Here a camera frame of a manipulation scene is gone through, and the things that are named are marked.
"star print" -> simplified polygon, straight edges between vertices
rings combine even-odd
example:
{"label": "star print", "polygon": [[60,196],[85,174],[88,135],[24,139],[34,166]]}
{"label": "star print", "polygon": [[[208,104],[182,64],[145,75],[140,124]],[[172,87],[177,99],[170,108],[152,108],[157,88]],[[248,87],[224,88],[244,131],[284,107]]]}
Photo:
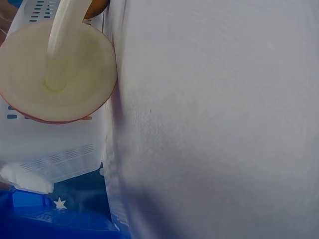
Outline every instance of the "star print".
{"label": "star print", "polygon": [[56,208],[58,209],[66,209],[66,206],[64,206],[65,204],[65,200],[64,201],[61,201],[60,197],[58,199],[58,201],[53,201],[55,204],[56,204]]}

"blue container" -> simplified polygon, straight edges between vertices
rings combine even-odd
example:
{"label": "blue container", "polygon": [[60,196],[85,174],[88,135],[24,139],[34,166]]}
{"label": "blue container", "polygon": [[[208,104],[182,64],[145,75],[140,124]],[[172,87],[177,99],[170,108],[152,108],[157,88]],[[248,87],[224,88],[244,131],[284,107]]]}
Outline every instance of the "blue container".
{"label": "blue container", "polygon": [[0,191],[1,239],[122,239],[104,216],[56,209],[44,195]]}

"dark blue fabric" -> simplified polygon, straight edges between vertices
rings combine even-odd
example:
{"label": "dark blue fabric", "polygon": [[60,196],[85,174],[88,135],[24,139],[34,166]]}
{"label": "dark blue fabric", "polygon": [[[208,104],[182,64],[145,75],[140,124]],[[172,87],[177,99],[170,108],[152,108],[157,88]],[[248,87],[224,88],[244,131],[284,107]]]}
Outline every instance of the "dark blue fabric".
{"label": "dark blue fabric", "polygon": [[80,213],[98,213],[111,221],[104,177],[100,170],[54,184],[53,193],[47,195],[52,201],[65,201],[67,209]]}
{"label": "dark blue fabric", "polygon": [[14,5],[15,7],[19,8],[22,3],[22,0],[8,0],[8,2]]}

